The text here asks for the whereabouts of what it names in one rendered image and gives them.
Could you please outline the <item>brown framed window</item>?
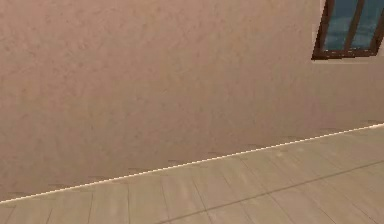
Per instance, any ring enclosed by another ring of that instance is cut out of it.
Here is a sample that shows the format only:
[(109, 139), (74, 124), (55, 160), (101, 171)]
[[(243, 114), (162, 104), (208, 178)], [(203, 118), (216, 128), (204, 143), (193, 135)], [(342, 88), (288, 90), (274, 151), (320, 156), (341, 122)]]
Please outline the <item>brown framed window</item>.
[(325, 0), (312, 60), (371, 57), (384, 39), (384, 0)]

